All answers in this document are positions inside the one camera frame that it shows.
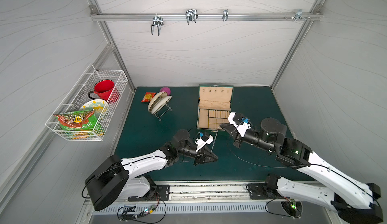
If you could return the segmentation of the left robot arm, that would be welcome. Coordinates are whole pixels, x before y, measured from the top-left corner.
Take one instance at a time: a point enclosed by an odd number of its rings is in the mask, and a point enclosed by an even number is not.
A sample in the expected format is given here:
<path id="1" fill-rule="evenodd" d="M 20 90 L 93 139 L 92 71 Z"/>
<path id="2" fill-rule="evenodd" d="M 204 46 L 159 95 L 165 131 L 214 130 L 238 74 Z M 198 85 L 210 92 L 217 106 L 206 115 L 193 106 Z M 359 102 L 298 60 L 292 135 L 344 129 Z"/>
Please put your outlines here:
<path id="1" fill-rule="evenodd" d="M 194 165 L 216 162 L 218 156 L 209 148 L 213 142 L 207 132 L 191 138 L 188 130 L 181 129 L 151 153 L 132 158 L 110 156 L 85 180 L 94 210 L 103 210 L 118 199 L 154 197 L 156 185 L 145 175 L 177 164 L 181 157 L 193 159 Z"/>

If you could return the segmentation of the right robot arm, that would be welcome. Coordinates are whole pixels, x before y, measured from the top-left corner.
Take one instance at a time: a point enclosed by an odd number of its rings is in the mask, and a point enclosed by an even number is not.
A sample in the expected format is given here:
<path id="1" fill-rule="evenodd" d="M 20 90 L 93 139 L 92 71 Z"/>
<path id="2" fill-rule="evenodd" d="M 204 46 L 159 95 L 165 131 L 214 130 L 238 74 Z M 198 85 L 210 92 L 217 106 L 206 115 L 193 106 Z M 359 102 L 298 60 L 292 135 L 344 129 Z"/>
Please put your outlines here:
<path id="1" fill-rule="evenodd" d="M 378 203 L 381 189 L 374 183 L 362 183 L 323 160 L 310 147 L 296 139 L 287 138 L 287 127 L 273 118 L 261 121 L 258 130 L 241 113 L 231 113 L 228 123 L 220 127 L 240 147 L 247 143 L 276 155 L 286 169 L 295 169 L 319 181 L 322 186 L 312 186 L 269 174 L 260 195 L 269 198 L 283 197 L 304 200 L 320 205 L 338 214 L 350 224 L 380 224 L 383 210 Z"/>

